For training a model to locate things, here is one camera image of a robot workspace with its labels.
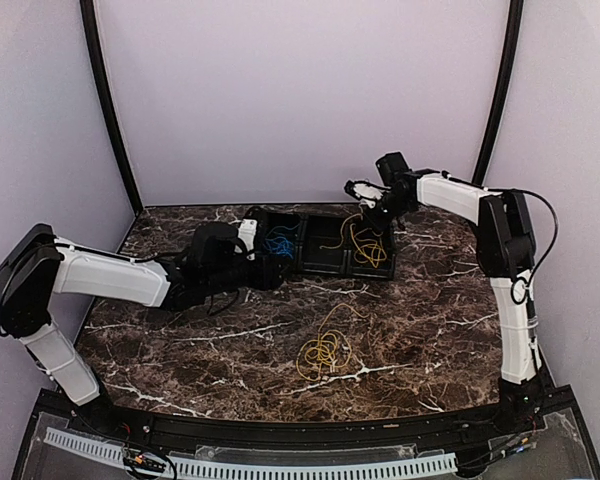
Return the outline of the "black three-compartment bin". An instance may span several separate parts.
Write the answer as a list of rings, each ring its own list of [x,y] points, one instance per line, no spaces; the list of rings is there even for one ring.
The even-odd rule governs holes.
[[[259,222],[256,252],[277,256],[288,272],[337,278],[391,280],[396,247],[391,228],[374,232],[359,213],[334,216],[250,208]]]

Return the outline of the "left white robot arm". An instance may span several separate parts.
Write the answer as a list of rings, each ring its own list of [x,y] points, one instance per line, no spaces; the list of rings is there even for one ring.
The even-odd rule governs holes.
[[[128,257],[78,245],[36,224],[0,264],[0,336],[18,340],[100,436],[121,427],[120,412],[49,311],[55,294],[121,300],[180,312],[221,293],[272,291],[288,263],[258,246],[258,224],[208,222],[180,251]]]

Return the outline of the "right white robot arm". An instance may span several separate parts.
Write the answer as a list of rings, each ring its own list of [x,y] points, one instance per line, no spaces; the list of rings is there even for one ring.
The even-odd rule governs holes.
[[[476,238],[476,259],[495,294],[502,339],[501,379],[523,385],[542,366],[535,333],[533,282],[543,262],[526,203],[528,191],[489,189],[447,171],[413,170],[393,152],[375,162],[381,185],[349,180],[344,190],[361,204],[363,221],[384,231],[421,206],[441,209],[469,222]]]

